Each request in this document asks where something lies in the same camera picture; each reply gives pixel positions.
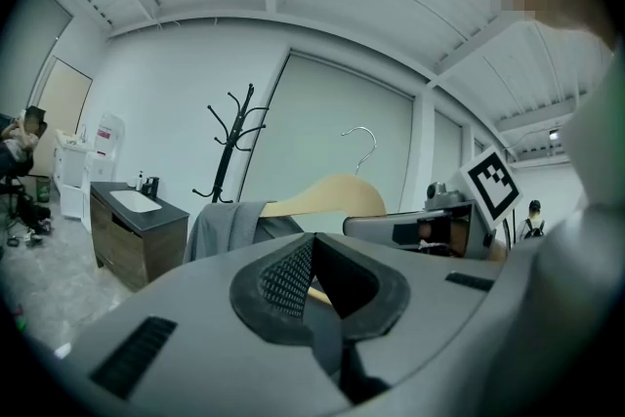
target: black countertop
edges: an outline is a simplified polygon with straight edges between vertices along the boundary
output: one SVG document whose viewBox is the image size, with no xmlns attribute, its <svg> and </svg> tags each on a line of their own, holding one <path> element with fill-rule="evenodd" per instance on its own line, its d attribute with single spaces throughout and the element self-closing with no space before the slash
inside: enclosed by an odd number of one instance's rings
<svg viewBox="0 0 625 417">
<path fill-rule="evenodd" d="M 100 202 L 107 205 L 113 214 L 121 219 L 134 232 L 144 233 L 188 217 L 187 212 L 178 207 L 174 207 L 160 198 L 154 200 L 161 206 L 160 209 L 150 212 L 133 212 L 124 207 L 121 202 L 110 194 L 112 191 L 120 191 L 122 189 L 133 191 L 132 188 L 128 188 L 126 183 L 91 183 L 91 193 L 94 194 Z"/>
</svg>

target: coat rack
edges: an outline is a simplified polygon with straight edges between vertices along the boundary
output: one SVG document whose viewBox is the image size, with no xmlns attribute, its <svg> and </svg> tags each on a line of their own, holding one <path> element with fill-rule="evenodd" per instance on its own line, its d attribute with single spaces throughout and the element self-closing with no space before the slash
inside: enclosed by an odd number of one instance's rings
<svg viewBox="0 0 625 417">
<path fill-rule="evenodd" d="M 247 106 L 250 104 L 250 99 L 252 98 L 253 94 L 254 94 L 254 86 L 250 84 L 247 89 L 247 97 L 245 98 L 245 102 L 243 103 L 243 106 L 241 106 L 241 103 L 238 101 L 238 99 L 235 98 L 231 93 L 228 93 L 228 95 L 231 98 L 233 98 L 234 101 L 236 102 L 236 108 L 237 108 L 236 118 L 234 119 L 234 124 L 232 124 L 232 129 L 230 130 L 230 132 L 228 132 L 228 128 L 226 127 L 226 124 L 219 117 L 219 115 L 215 112 L 213 107 L 210 105 L 207 106 L 209 111 L 213 113 L 213 115 L 215 115 L 215 118 L 217 118 L 218 122 L 222 124 L 222 127 L 224 128 L 224 131 L 226 132 L 225 142 L 222 142 L 219 139 L 217 139 L 217 137 L 215 137 L 215 141 L 219 143 L 220 145 L 224 145 L 225 148 L 224 148 L 224 153 L 222 154 L 222 159 L 219 162 L 219 167 L 217 168 L 217 175 L 215 176 L 215 182 L 213 183 L 213 190 L 208 194 L 204 194 L 204 193 L 200 193 L 197 189 L 194 189 L 193 193 L 198 194 L 204 198 L 208 198 L 209 196 L 212 195 L 213 196 L 212 203 L 216 203 L 217 201 L 220 201 L 223 203 L 232 203 L 232 200 L 222 199 L 224 178 L 226 177 L 226 172 L 228 171 L 228 166 L 230 164 L 230 158 L 232 157 L 232 152 L 234 151 L 235 148 L 238 149 L 239 151 L 251 151 L 252 150 L 251 148 L 239 147 L 237 144 L 238 140 L 240 140 L 243 136 L 245 136 L 246 134 L 249 134 L 250 132 L 258 131 L 260 129 L 265 129 L 267 127 L 266 125 L 261 125 L 260 127 L 254 127 L 253 129 L 250 129 L 248 131 L 241 132 L 241 130 L 243 129 L 243 122 L 245 122 L 247 115 L 249 115 L 252 111 L 256 111 L 259 109 L 264 109 L 264 110 L 269 109 L 268 107 L 256 107 L 256 108 L 251 108 L 250 110 L 248 110 Z"/>
</svg>

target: soap dispenser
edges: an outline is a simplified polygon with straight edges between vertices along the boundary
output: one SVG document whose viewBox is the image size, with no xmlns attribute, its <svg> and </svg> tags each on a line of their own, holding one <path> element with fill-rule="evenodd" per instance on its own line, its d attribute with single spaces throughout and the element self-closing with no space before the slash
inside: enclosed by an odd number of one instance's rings
<svg viewBox="0 0 625 417">
<path fill-rule="evenodd" d="M 137 185 L 135 190 L 141 192 L 141 187 L 144 185 L 144 171 L 139 171 L 139 177 L 137 178 Z"/>
</svg>

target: white sink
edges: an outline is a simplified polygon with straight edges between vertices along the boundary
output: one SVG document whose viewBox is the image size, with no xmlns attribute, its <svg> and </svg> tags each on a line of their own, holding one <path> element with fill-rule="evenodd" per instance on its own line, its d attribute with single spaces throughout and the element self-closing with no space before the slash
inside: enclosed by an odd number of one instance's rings
<svg viewBox="0 0 625 417">
<path fill-rule="evenodd" d="M 122 189 L 120 191 L 112 191 L 110 194 L 124 207 L 133 212 L 150 212 L 160 209 L 160 205 L 138 191 Z"/>
</svg>

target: gray floor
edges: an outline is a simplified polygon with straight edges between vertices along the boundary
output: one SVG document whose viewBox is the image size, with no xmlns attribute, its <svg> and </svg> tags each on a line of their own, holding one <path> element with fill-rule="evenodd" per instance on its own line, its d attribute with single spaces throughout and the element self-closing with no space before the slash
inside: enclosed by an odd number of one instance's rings
<svg viewBox="0 0 625 417">
<path fill-rule="evenodd" d="M 31 179 L 26 178 L 28 192 Z M 91 235 L 79 220 L 61 215 L 59 195 L 53 189 L 47 204 L 53 232 L 41 245 L 4 246 L 0 282 L 6 303 L 22 307 L 25 331 L 52 349 L 71 342 L 87 325 L 130 297 L 130 292 L 107 268 L 99 269 Z M 0 203 L 0 235 L 4 243 L 5 204 Z M 24 235 L 18 225 L 11 232 Z"/>
</svg>

